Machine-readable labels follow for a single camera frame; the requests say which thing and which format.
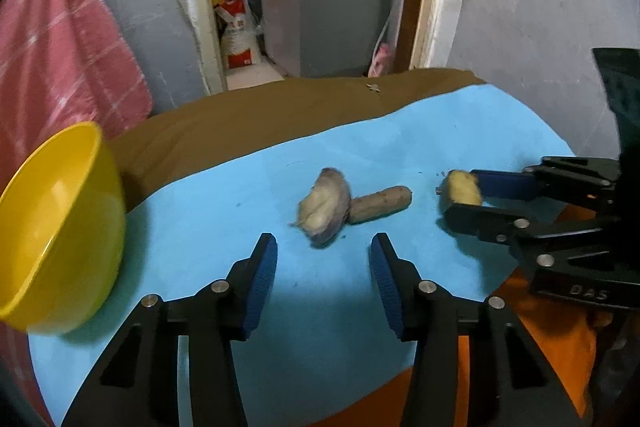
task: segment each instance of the orange cloth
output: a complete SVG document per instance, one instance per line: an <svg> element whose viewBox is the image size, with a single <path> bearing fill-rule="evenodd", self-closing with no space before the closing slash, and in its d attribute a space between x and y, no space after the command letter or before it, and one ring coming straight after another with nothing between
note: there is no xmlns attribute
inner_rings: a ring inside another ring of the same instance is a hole
<svg viewBox="0 0 640 427"><path fill-rule="evenodd" d="M567 206L558 221L576 221L593 213ZM564 302L536 297L527 291L520 269L495 291L518 314L558 374L580 414L586 411L586 391L596 352L596 333L587 323L587 309ZM312 427L398 427L411 382L411 369L365 396L347 409L313 424ZM469 342L458 339L458 395L455 427L466 427L469 395Z"/></svg>

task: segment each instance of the potato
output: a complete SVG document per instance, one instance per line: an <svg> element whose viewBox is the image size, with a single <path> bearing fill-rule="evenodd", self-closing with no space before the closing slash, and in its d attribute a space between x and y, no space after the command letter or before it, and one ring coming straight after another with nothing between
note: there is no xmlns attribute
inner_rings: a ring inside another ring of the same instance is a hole
<svg viewBox="0 0 640 427"><path fill-rule="evenodd" d="M351 193L342 173L324 168L308 196L298 204L298 225L319 247L331 240L344 224Z"/></svg>
<svg viewBox="0 0 640 427"><path fill-rule="evenodd" d="M347 222L354 225L399 212L408 207L411 200L411 190L402 186L390 187L361 198L354 198L351 200Z"/></svg>
<svg viewBox="0 0 640 427"><path fill-rule="evenodd" d="M449 171L443 195L451 203L482 204L478 178L471 172Z"/></svg>

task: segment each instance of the pink towel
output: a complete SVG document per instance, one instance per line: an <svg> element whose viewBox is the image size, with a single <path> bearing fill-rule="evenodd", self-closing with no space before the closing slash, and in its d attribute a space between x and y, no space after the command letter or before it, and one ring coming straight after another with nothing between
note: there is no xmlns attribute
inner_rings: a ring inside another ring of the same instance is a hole
<svg viewBox="0 0 640 427"><path fill-rule="evenodd" d="M65 127L93 120L113 138L148 117L151 95L103 0L2 0L0 28L0 192Z"/></svg>

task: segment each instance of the plastic bag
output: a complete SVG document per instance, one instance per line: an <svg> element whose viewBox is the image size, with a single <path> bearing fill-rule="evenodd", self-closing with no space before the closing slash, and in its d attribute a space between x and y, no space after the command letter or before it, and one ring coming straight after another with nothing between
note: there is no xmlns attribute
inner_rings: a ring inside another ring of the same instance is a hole
<svg viewBox="0 0 640 427"><path fill-rule="evenodd" d="M225 68L260 64L262 57L247 0L225 0L216 8L216 13L226 22L220 39Z"/></svg>

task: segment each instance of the yellow bowl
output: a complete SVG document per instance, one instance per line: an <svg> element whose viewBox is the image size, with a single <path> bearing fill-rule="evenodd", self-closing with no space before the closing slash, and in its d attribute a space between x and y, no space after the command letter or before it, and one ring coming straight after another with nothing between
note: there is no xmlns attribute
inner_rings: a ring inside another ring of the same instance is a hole
<svg viewBox="0 0 640 427"><path fill-rule="evenodd" d="M116 279L124 226L100 128L78 123L44 142L0 196L0 320L52 334L92 317Z"/></svg>

